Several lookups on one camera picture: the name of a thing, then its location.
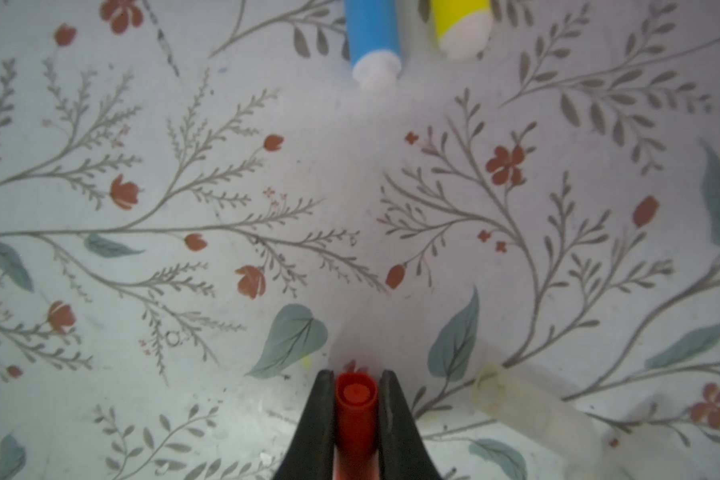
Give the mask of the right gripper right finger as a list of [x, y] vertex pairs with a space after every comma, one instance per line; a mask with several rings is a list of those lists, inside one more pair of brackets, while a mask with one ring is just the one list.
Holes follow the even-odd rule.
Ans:
[[383, 480], [440, 480], [408, 407], [397, 375], [379, 381], [378, 461]]

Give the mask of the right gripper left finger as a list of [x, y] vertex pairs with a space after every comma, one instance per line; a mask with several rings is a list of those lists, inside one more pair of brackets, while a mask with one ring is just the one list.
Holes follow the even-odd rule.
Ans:
[[335, 436], [335, 373], [318, 372], [273, 480], [331, 480]]

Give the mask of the red pen cap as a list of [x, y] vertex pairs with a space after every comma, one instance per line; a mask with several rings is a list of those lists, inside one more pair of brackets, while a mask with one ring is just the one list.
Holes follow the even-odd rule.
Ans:
[[366, 373], [344, 373], [335, 388], [336, 479], [379, 478], [376, 381]]

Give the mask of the blue highlighter pen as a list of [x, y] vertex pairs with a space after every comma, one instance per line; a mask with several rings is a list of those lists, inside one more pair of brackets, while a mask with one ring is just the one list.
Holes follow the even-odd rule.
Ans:
[[345, 0], [352, 77], [363, 91], [376, 92], [397, 83], [402, 54], [393, 0]]

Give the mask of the yellow highlighter pen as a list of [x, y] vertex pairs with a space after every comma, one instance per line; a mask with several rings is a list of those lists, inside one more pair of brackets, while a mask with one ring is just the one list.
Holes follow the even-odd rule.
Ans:
[[476, 57], [488, 45], [494, 15], [489, 0], [432, 0], [437, 44], [450, 61]]

